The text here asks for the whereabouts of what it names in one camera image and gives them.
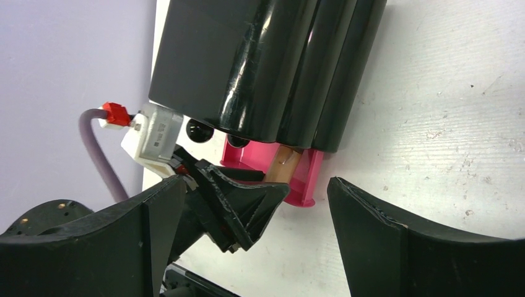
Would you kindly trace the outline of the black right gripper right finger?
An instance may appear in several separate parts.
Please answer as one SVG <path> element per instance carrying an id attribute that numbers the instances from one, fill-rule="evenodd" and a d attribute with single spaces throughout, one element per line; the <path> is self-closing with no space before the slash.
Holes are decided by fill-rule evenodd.
<path id="1" fill-rule="evenodd" d="M 523 296 L 524 240 L 433 222 L 333 177 L 329 209 L 352 296 Z"/>

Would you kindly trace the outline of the pink drawer with black knob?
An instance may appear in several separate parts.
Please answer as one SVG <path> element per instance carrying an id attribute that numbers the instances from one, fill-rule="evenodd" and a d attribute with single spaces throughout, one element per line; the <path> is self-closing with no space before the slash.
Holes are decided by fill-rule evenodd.
<path id="1" fill-rule="evenodd" d="M 190 119 L 186 124 L 186 135 L 195 143 L 205 143 L 211 140 L 214 135 L 214 129 L 195 119 Z"/>

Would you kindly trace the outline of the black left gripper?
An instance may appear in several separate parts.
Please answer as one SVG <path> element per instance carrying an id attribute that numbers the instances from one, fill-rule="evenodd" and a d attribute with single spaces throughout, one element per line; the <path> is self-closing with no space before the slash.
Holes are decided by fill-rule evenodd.
<path id="1" fill-rule="evenodd" d="M 249 250 L 290 193 L 286 183 L 240 183 L 177 145 L 172 162 L 186 182 L 184 207 L 171 247 L 174 262 L 207 235 L 222 252 Z"/>

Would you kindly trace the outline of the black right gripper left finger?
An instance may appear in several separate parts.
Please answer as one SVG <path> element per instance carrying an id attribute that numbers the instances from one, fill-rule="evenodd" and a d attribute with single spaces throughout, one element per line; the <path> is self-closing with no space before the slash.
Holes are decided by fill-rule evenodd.
<path id="1" fill-rule="evenodd" d="M 185 194 L 172 176 L 98 212 L 32 208 L 1 235 L 1 295 L 158 296 Z"/>

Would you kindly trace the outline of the tan foundation tube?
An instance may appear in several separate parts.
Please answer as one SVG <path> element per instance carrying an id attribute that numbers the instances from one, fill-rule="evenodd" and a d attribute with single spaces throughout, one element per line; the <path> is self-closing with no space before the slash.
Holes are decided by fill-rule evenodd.
<path id="1" fill-rule="evenodd" d="M 303 149 L 280 145 L 263 181 L 288 184 L 292 180 L 302 155 Z"/>

